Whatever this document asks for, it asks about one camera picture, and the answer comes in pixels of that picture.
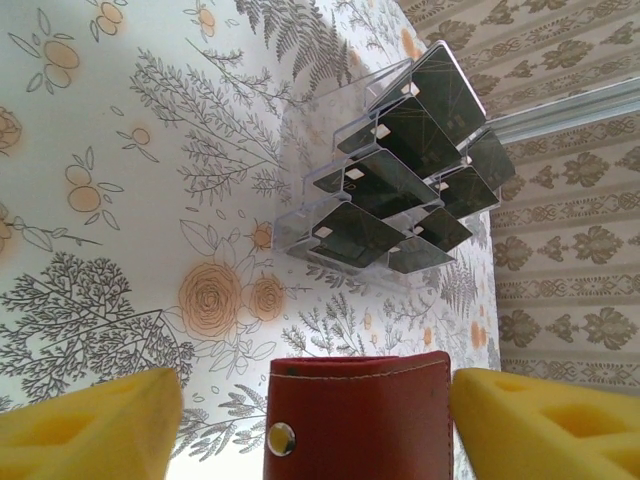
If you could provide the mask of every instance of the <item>wallpaper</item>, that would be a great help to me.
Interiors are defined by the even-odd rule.
[[[257,479],[273,358],[444,349],[499,368],[487,213],[411,295],[271,250],[281,138],[307,157],[323,141],[283,110],[420,55],[394,2],[2,10],[0,410],[172,367],[168,478]]]
[[[509,145],[491,214],[502,366],[640,394],[640,114]]]
[[[492,116],[637,76],[638,0],[398,0],[428,45],[443,39]]]

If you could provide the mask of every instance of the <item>orange flower illustration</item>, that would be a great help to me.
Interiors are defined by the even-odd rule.
[[[216,17],[205,6],[204,2],[196,0],[196,8],[183,10],[187,15],[196,17],[191,23],[200,27],[202,39],[206,42],[207,37],[211,38],[216,34]]]
[[[431,345],[431,341],[433,340],[433,332],[431,331],[431,327],[427,327],[424,329],[422,340],[424,341],[425,347]]]
[[[480,326],[476,321],[471,323],[471,345],[473,348],[480,348]]]
[[[253,285],[245,287],[242,294],[251,315],[263,322],[274,320],[282,313],[285,289],[273,274],[262,274]]]
[[[269,222],[262,222],[256,224],[256,228],[251,234],[251,240],[253,246],[257,250],[269,250],[271,248],[271,236],[273,234],[273,227]]]
[[[480,344],[483,347],[487,344],[487,330],[484,327],[480,329]]]
[[[471,344],[475,349],[487,344],[487,330],[478,325],[475,320],[471,323]]]
[[[22,134],[22,126],[12,112],[0,107],[0,153],[1,150],[9,148],[20,140]]]
[[[228,265],[203,263],[186,276],[178,299],[191,335],[221,340],[242,306],[240,280]]]
[[[409,33],[409,30],[407,30],[406,28],[402,29],[402,46],[404,47],[404,51],[409,57],[415,57],[416,46],[413,43],[413,37]]]

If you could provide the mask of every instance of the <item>card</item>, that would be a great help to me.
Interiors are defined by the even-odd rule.
[[[413,233],[445,252],[473,236],[471,231],[442,207],[435,208],[418,222]]]
[[[451,260],[453,257],[420,237],[400,242],[389,253],[389,267],[404,274],[443,265]]]
[[[405,239],[352,203],[342,203],[313,227],[321,241],[310,251],[357,268],[365,268]]]
[[[351,195],[351,203],[377,218],[391,217],[439,198],[388,150],[379,150],[349,165],[344,177],[342,171],[334,172],[314,185],[329,193],[342,187]]]
[[[467,155],[471,157],[473,168],[491,190],[497,190],[516,174],[507,151],[491,129],[471,143]]]
[[[383,93],[372,110],[412,92],[449,137],[458,145],[486,122],[480,100],[462,73],[446,43],[436,42]]]
[[[418,177],[424,179],[459,162],[460,152],[413,97],[387,110],[338,145],[347,154],[374,141],[388,149]]]
[[[440,199],[444,208],[456,219],[499,203],[493,191],[473,167],[463,168],[442,179]]]

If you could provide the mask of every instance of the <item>metal snap button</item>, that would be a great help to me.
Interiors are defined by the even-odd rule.
[[[274,455],[286,457],[296,447],[296,434],[286,423],[274,423],[267,434],[267,446]]]

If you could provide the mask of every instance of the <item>red leather wallet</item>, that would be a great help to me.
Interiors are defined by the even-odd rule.
[[[446,352],[271,362],[264,480],[449,480]]]

